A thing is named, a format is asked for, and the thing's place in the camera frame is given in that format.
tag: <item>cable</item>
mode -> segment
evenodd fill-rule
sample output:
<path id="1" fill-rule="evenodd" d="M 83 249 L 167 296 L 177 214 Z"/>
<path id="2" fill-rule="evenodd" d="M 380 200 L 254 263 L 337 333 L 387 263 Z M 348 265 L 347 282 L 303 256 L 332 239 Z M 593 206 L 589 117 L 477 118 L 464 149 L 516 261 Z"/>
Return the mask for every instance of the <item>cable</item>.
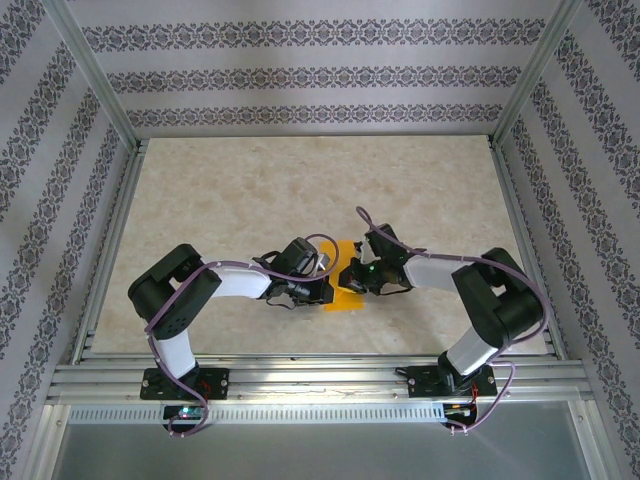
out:
<path id="1" fill-rule="evenodd" d="M 504 387 L 502 387 L 502 390 L 500 391 L 500 393 L 496 396 L 495 400 L 493 401 L 493 403 L 489 407 L 489 410 L 487 410 L 472 425 L 467 426 L 464 423 L 458 422 L 456 420 L 447 419 L 447 423 L 452 425 L 452 427 L 451 427 L 451 435 L 454 435 L 456 432 L 458 432 L 458 433 L 459 432 L 469 433 L 471 430 L 473 430 L 475 428 L 478 428 L 480 425 L 482 425 L 485 422 L 485 420 L 487 418 L 489 418 L 489 415 L 491 415 L 493 413 L 493 411 L 496 409 L 496 407 L 498 406 L 498 403 L 500 403 L 500 400 L 502 400 L 502 398 L 506 395 L 506 393 L 509 390 L 509 388 L 511 388 L 511 384 L 513 383 L 513 379 L 514 379 L 514 377 L 516 375 L 516 366 L 515 366 L 515 364 L 513 362 L 492 362 L 489 365 L 491 365 L 492 367 L 509 367 L 511 369 L 511 373 L 509 374 L 509 378 L 505 382 Z"/>
<path id="2" fill-rule="evenodd" d="M 435 258 L 437 260 L 454 260 L 461 263 L 476 263 L 476 262 L 484 263 L 485 265 L 489 265 L 493 268 L 497 268 L 498 270 L 502 270 L 507 275 L 511 275 L 512 277 L 520 280 L 527 287 L 529 287 L 531 291 L 536 295 L 536 297 L 538 297 L 538 300 L 542 305 L 542 322 L 540 322 L 540 325 L 538 325 L 538 327 L 533 332 L 527 335 L 524 335 L 523 337 L 515 339 L 511 343 L 512 345 L 518 345 L 519 343 L 526 342 L 527 340 L 535 337 L 540 332 L 542 332 L 545 328 L 547 328 L 547 325 L 549 323 L 549 316 L 551 315 L 551 303 L 549 302 L 549 299 L 547 298 L 547 296 L 543 294 L 542 291 L 538 288 L 538 286 L 535 283 L 533 283 L 531 280 L 529 280 L 526 275 L 523 275 L 511 267 L 503 265 L 502 263 L 494 262 L 493 260 L 487 260 L 486 258 L 482 258 L 482 257 L 471 257 L 467 255 L 448 255 L 444 253 L 431 253 L 421 248 L 411 248 L 408 245 L 405 245 L 404 243 L 402 243 L 397 238 L 394 238 L 391 235 L 388 235 L 382 229 L 377 227 L 373 223 L 373 220 L 371 219 L 371 215 L 369 215 L 369 213 L 364 208 L 357 206 L 356 212 L 358 213 L 358 215 L 360 215 L 360 218 L 362 218 L 365 221 L 365 223 L 369 226 L 371 230 L 383 236 L 390 242 L 395 243 L 396 245 L 404 248 L 408 252 L 413 253 L 414 255 L 420 255 L 421 257 L 426 257 L 426 258 Z M 491 358 L 495 358 L 501 353 L 502 351 L 499 350 Z"/>
<path id="3" fill-rule="evenodd" d="M 158 364 L 158 367 L 160 368 L 160 370 L 162 370 L 162 372 L 167 376 L 167 378 L 169 380 L 171 380 L 175 385 L 177 385 L 178 387 L 180 387 L 181 389 L 183 389 L 184 391 L 186 391 L 187 393 L 193 395 L 196 400 L 198 400 L 200 402 L 200 404 L 202 405 L 203 408 L 203 413 L 202 413 L 202 418 L 200 419 L 200 422 L 198 422 L 193 428 L 190 428 L 189 430 L 187 430 L 186 432 L 180 433 L 179 437 L 180 438 L 185 438 L 185 437 L 189 437 L 197 432 L 199 432 L 200 430 L 202 430 L 209 418 L 209 403 L 202 397 L 202 395 L 200 395 L 198 392 L 196 392 L 195 390 L 193 390 L 192 388 L 188 387 L 187 385 L 185 385 L 184 383 L 182 383 L 180 380 L 178 380 L 175 376 L 173 376 L 173 374 L 169 371 L 169 369 L 167 368 L 167 366 L 164 364 L 164 362 L 162 361 L 162 359 L 160 358 L 160 353 L 158 352 L 158 349 L 156 348 L 155 342 L 153 340 L 153 334 L 151 333 L 153 330 L 153 327 L 156 326 L 156 324 L 160 321 L 160 319 L 164 316 L 165 313 L 167 313 L 167 311 L 171 308 L 171 306 L 175 303 L 175 301 L 180 297 L 180 295 L 182 295 L 182 292 L 185 291 L 185 289 L 198 277 L 198 275 L 200 275 L 203 271 L 210 269 L 210 268 L 220 268 L 220 267 L 239 267 L 239 268 L 246 268 L 247 270 L 253 270 L 256 272 L 261 272 L 261 273 L 265 273 L 267 275 L 270 275 L 272 277 L 278 277 L 278 278 L 282 278 L 284 280 L 292 280 L 295 282 L 313 282 L 316 280 L 319 280 L 321 278 L 325 278 L 328 277 L 329 275 L 331 275 L 331 272 L 333 272 L 333 270 L 335 270 L 336 265 L 338 265 L 338 259 L 340 257 L 340 251 L 338 248 L 338 244 L 336 243 L 336 241 L 331 238 L 328 235 L 325 235 L 324 233 L 314 233 L 313 235 L 309 235 L 308 237 L 305 238 L 305 240 L 310 240 L 312 238 L 324 238 L 325 240 L 328 240 L 329 242 L 331 242 L 331 244 L 333 245 L 333 248 L 335 249 L 336 252 L 336 256 L 335 259 L 333 260 L 333 263 L 331 264 L 331 266 L 325 270 L 324 272 L 322 272 L 320 275 L 314 275 L 314 276 L 309 276 L 309 277 L 293 277 L 290 275 L 283 275 L 281 273 L 277 273 L 277 272 L 272 272 L 271 270 L 267 270 L 265 268 L 259 267 L 257 265 L 253 265 L 250 263 L 246 263 L 246 262 L 236 262 L 236 261 L 222 261 L 222 262 L 209 262 L 205 265 L 202 265 L 201 267 L 197 268 L 191 275 L 189 275 L 189 277 L 182 282 L 182 284 L 180 285 L 180 287 L 178 287 L 178 289 L 174 292 L 173 295 L 171 295 L 171 297 L 169 297 L 169 300 L 166 301 L 166 303 L 162 306 L 162 308 L 160 310 L 158 310 L 158 312 L 155 314 L 155 316 L 151 319 L 151 321 L 147 324 L 147 326 L 144 328 L 145 333 L 147 334 L 147 341 L 149 342 L 149 348 L 151 349 L 151 353 L 153 353 L 153 357 L 156 361 L 156 363 Z M 175 431 L 172 429 L 173 426 L 173 422 L 175 422 L 178 419 L 178 417 L 173 417 L 169 420 L 169 424 L 167 425 L 167 430 L 169 431 L 169 435 L 170 436 L 174 436 Z"/>

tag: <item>yellow object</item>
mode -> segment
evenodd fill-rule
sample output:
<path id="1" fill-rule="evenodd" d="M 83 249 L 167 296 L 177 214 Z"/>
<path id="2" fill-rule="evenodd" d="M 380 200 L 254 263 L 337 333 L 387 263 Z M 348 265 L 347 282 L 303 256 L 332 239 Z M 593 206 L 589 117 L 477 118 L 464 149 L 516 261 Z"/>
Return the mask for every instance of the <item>yellow object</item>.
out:
<path id="1" fill-rule="evenodd" d="M 338 286 L 340 272 L 347 268 L 351 259 L 356 256 L 356 249 L 352 240 L 339 240 L 338 250 L 340 258 L 338 265 L 329 276 L 329 284 L 333 287 L 333 303 L 324 306 L 326 312 L 342 312 L 344 310 L 361 310 L 364 308 L 364 298 L 362 295 L 345 290 Z M 331 242 L 320 244 L 320 253 L 326 253 L 330 258 L 335 258 L 335 251 Z"/>

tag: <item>patterned wallpaper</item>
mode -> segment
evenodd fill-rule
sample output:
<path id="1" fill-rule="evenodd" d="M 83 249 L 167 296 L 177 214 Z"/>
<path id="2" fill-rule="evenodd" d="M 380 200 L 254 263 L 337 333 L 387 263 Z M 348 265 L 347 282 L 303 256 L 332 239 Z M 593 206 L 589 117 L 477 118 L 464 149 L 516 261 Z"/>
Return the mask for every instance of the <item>patterned wallpaper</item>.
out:
<path id="1" fill-rule="evenodd" d="M 140 137 L 490 133 L 556 0 L 69 5 Z"/>
<path id="2" fill-rule="evenodd" d="M 570 353 L 640 478 L 640 16 L 586 2 L 503 153 Z"/>
<path id="3" fill-rule="evenodd" d="M 0 479 L 77 328 L 125 148 L 42 6 L 0 0 Z"/>

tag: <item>purple cable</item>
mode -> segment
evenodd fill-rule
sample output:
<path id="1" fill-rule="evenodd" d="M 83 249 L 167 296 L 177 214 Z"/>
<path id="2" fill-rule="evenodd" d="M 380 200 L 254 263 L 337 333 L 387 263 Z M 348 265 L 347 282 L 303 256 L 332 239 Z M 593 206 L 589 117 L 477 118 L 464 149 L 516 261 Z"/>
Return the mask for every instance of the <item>purple cable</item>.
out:
<path id="1" fill-rule="evenodd" d="M 487 260 L 486 258 L 470 257 L 467 255 L 448 255 L 444 253 L 430 253 L 426 250 L 422 250 L 419 248 L 411 248 L 408 245 L 405 245 L 404 243 L 402 243 L 397 238 L 393 238 L 391 235 L 388 235 L 386 232 L 378 228 L 373 223 L 373 220 L 371 219 L 371 215 L 369 215 L 369 213 L 364 208 L 358 206 L 356 207 L 356 212 L 358 212 L 358 215 L 360 215 L 360 218 L 362 218 L 365 221 L 365 223 L 369 225 L 369 228 L 371 230 L 382 235 L 384 238 L 386 238 L 390 242 L 395 243 L 396 245 L 404 248 L 408 252 L 413 253 L 414 255 L 420 255 L 421 257 L 426 257 L 426 258 L 435 258 L 437 260 L 454 260 L 461 263 L 475 263 L 475 262 L 484 263 L 485 265 L 489 265 L 491 267 L 497 268 L 498 270 L 502 270 L 507 275 L 511 275 L 512 277 L 520 280 L 527 287 L 529 287 L 531 291 L 536 295 L 536 297 L 538 297 L 538 300 L 540 300 L 540 304 L 542 305 L 542 322 L 540 322 L 540 325 L 538 325 L 538 328 L 536 328 L 533 332 L 523 337 L 515 339 L 512 345 L 518 345 L 519 343 L 526 342 L 527 340 L 538 335 L 547 327 L 547 324 L 549 323 L 549 316 L 551 314 L 551 303 L 549 302 L 549 299 L 547 298 L 547 296 L 544 293 L 542 293 L 542 291 L 538 288 L 538 286 L 535 283 L 533 283 L 531 280 L 529 280 L 526 275 L 523 275 L 511 267 L 503 265 L 502 263 L 494 262 L 493 260 Z M 496 354 L 492 358 L 497 357 L 500 353 L 502 352 L 501 351 L 496 352 Z"/>
<path id="2" fill-rule="evenodd" d="M 261 273 L 265 273 L 267 275 L 270 275 L 272 277 L 278 277 L 278 278 L 282 278 L 284 280 L 292 280 L 292 281 L 295 281 L 295 282 L 313 282 L 315 280 L 319 280 L 321 278 L 328 277 L 329 275 L 331 275 L 331 272 L 333 272 L 335 270 L 336 265 L 338 265 L 338 258 L 340 257 L 340 251 L 338 249 L 338 244 L 336 243 L 336 241 L 333 238 L 331 238 L 328 235 L 325 235 L 324 233 L 314 233 L 313 235 L 309 235 L 308 237 L 306 237 L 305 240 L 311 240 L 313 238 L 324 238 L 325 240 L 328 240 L 329 242 L 331 242 L 331 244 L 333 245 L 333 248 L 335 249 L 335 252 L 336 252 L 335 259 L 333 260 L 333 263 L 331 264 L 331 266 L 327 270 L 325 270 L 323 273 L 321 273 L 320 275 L 314 275 L 314 276 L 310 276 L 310 277 L 294 277 L 294 276 L 291 276 L 291 275 L 283 275 L 281 273 L 272 272 L 271 270 L 267 270 L 265 268 L 259 267 L 257 265 L 252 265 L 252 264 L 246 263 L 246 262 L 236 262 L 236 261 L 231 261 L 231 260 L 226 260 L 226 261 L 222 261 L 222 262 L 209 262 L 209 263 L 199 267 L 198 269 L 196 269 L 196 271 L 194 271 L 191 275 L 189 275 L 189 277 L 184 282 L 182 282 L 180 287 L 178 287 L 178 289 L 175 291 L 175 293 L 173 295 L 171 295 L 171 297 L 169 297 L 169 300 L 167 300 L 167 302 L 162 306 L 162 308 L 160 310 L 158 310 L 158 312 L 155 314 L 155 316 L 151 319 L 151 321 L 145 327 L 144 331 L 147 334 L 147 341 L 149 342 L 149 347 L 151 348 L 151 353 L 153 353 L 154 359 L 155 359 L 156 363 L 158 364 L 158 367 L 160 367 L 160 370 L 162 370 L 162 372 L 167 376 L 167 378 L 169 380 L 171 380 L 175 385 L 177 385 L 178 387 L 180 387 L 181 389 L 183 389 L 187 393 L 193 395 L 200 402 L 200 404 L 202 405 L 202 408 L 204 409 L 204 412 L 202 414 L 202 419 L 200 420 L 200 422 L 198 422 L 193 428 L 187 430 L 186 432 L 181 433 L 179 435 L 180 438 L 185 438 L 185 437 L 191 436 L 191 435 L 193 435 L 195 433 L 198 433 L 200 430 L 202 430 L 202 428 L 204 428 L 205 423 L 207 422 L 207 420 L 209 418 L 209 404 L 204 399 L 204 397 L 202 395 L 200 395 L 198 392 L 196 392 L 192 388 L 189 388 L 187 385 L 182 383 L 180 380 L 178 380 L 169 371 L 167 366 L 164 364 L 164 362 L 160 358 L 160 354 L 158 352 L 158 349 L 156 348 L 156 345 L 153 342 L 153 337 L 152 337 L 153 334 L 151 333 L 151 331 L 153 330 L 153 327 L 156 326 L 156 324 L 160 321 L 160 319 L 164 316 L 164 314 L 167 313 L 167 311 L 175 303 L 175 301 L 178 299 L 178 297 L 180 297 L 180 295 L 182 295 L 182 292 L 185 291 L 185 289 L 198 277 L 198 275 L 200 275 L 204 270 L 207 270 L 207 269 L 210 269 L 210 268 L 219 268 L 219 267 L 246 268 L 247 270 L 253 270 L 253 271 L 256 271 L 256 272 L 261 272 Z M 171 420 L 169 420 L 169 425 L 167 425 L 167 429 L 169 430 L 169 435 L 170 436 L 174 436 L 175 432 L 172 429 L 172 425 L 173 425 L 173 422 L 175 422 L 178 418 L 179 418 L 178 416 L 175 416 L 175 417 L 171 418 Z"/>
<path id="3" fill-rule="evenodd" d="M 452 435 L 455 434 L 455 432 L 468 433 L 471 430 L 473 430 L 474 428 L 478 428 L 480 425 L 482 425 L 482 423 L 484 423 L 484 421 L 487 418 L 489 418 L 489 415 L 491 415 L 493 413 L 493 411 L 496 409 L 496 407 L 498 406 L 498 403 L 500 403 L 500 400 L 502 400 L 502 397 L 504 397 L 506 395 L 506 393 L 509 390 L 509 388 L 511 388 L 511 384 L 513 383 L 513 379 L 514 379 L 514 377 L 516 375 L 516 366 L 515 366 L 515 364 L 513 364 L 512 362 L 495 362 L 495 363 L 491 363 L 490 365 L 492 367 L 509 367 L 511 369 L 511 373 L 509 374 L 509 378 L 505 382 L 504 387 L 502 387 L 502 390 L 500 391 L 500 393 L 496 396 L 496 399 L 493 401 L 493 403 L 489 407 L 489 410 L 487 410 L 484 413 L 484 415 L 482 415 L 482 417 L 477 419 L 472 425 L 468 425 L 467 426 L 462 422 L 458 422 L 456 420 L 447 419 L 447 423 L 450 423 L 451 425 L 455 425 L 456 427 L 459 427 L 459 428 L 451 427 L 451 434 Z"/>

